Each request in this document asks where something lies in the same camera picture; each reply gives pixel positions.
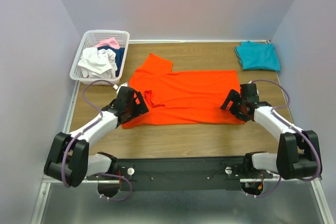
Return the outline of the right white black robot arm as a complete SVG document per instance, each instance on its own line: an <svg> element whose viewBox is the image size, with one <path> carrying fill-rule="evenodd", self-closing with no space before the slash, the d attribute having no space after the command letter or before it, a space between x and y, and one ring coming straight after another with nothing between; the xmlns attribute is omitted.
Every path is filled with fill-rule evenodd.
<svg viewBox="0 0 336 224"><path fill-rule="evenodd" d="M277 141L276 154L247 153L241 165L242 173L255 177L260 170L278 174L285 180L311 181L322 173L318 135L305 131L283 118L270 103L260 101L255 82L230 90L221 109L228 109L235 118L254 121L265 128Z"/></svg>

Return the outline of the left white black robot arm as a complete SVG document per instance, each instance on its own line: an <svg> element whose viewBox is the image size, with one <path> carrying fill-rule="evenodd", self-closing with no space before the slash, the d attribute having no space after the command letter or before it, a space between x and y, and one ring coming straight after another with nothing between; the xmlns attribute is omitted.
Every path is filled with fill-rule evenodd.
<svg viewBox="0 0 336 224"><path fill-rule="evenodd" d="M81 128L54 137L44 166L44 174L77 187L88 176L100 174L112 179L117 173L117 158L100 152L89 155L89 149L107 133L138 116L148 113L141 92L128 86L117 90L117 97L98 110L98 115Z"/></svg>

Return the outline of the teal t shirt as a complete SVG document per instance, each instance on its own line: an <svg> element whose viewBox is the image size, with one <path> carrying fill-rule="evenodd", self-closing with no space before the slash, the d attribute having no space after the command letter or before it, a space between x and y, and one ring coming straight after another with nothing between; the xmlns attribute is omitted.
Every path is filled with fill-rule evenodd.
<svg viewBox="0 0 336 224"><path fill-rule="evenodd" d="M243 70L281 70L273 44L242 41L235 53Z"/></svg>

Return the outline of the orange t shirt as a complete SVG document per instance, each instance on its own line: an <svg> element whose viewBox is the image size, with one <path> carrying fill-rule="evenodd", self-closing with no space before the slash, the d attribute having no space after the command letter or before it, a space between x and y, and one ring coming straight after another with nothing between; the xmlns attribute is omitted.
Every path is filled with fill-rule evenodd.
<svg viewBox="0 0 336 224"><path fill-rule="evenodd" d="M173 71L173 63L150 54L130 78L149 111L122 125L242 124L220 107L230 90L239 89L235 70Z"/></svg>

